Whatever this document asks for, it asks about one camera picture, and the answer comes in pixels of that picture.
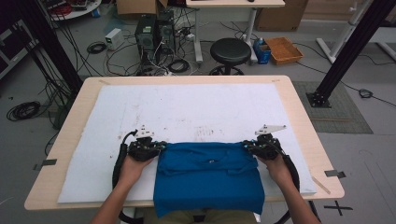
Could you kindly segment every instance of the person's left hand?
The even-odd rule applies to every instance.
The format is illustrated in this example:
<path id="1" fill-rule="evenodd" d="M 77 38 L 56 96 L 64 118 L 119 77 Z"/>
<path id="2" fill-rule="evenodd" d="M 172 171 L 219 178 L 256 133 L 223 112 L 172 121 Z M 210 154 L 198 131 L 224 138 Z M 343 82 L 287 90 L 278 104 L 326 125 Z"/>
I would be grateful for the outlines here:
<path id="1" fill-rule="evenodd" d="M 120 179 L 117 185 L 122 185 L 130 189 L 142 175 L 143 169 L 152 161 L 153 159 L 136 161 L 131 156 L 126 156 L 121 167 Z"/>

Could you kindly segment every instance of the khaki pants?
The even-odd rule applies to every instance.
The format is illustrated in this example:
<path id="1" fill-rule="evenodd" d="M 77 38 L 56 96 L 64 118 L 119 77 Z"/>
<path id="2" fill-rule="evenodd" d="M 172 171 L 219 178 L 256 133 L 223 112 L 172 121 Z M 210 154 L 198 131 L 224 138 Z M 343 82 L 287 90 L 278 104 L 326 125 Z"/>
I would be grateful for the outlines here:
<path id="1" fill-rule="evenodd" d="M 158 219 L 154 208 L 145 208 L 145 224 L 193 224 L 195 214 L 192 211 L 171 212 Z M 201 224 L 257 224 L 252 212 L 243 210 L 207 210 L 205 221 Z"/>

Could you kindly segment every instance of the black chair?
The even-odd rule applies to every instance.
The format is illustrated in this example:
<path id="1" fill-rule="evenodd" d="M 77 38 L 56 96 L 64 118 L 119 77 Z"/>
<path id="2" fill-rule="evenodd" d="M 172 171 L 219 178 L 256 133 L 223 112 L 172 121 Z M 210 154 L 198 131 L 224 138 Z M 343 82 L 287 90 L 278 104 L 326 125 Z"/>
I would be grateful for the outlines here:
<path id="1" fill-rule="evenodd" d="M 233 75 L 244 75 L 244 73 L 235 66 L 245 63 L 250 59 L 251 49 L 243 40 L 237 38 L 222 38 L 212 45 L 210 54 L 216 62 L 223 64 L 212 69 L 212 71 L 209 72 L 210 76 L 230 75 L 232 70 L 236 71 Z"/>

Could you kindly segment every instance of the stool seat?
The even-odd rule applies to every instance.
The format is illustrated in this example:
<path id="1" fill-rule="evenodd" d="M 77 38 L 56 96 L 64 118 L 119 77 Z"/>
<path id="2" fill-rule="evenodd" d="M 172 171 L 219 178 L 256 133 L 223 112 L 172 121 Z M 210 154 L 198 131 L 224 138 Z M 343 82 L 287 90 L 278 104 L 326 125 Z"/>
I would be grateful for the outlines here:
<path id="1" fill-rule="evenodd" d="M 249 60 L 251 49 L 243 40 L 222 38 L 212 45 L 210 54 L 218 63 L 236 66 Z"/>

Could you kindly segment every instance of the orange basket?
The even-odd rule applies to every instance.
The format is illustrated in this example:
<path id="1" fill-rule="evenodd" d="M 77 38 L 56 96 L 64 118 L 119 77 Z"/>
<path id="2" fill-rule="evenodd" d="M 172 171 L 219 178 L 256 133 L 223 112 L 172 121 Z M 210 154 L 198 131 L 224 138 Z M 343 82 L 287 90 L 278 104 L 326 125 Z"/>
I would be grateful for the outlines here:
<path id="1" fill-rule="evenodd" d="M 277 65 L 295 63 L 304 57 L 286 37 L 269 38 L 264 41 L 270 47 L 272 58 Z"/>

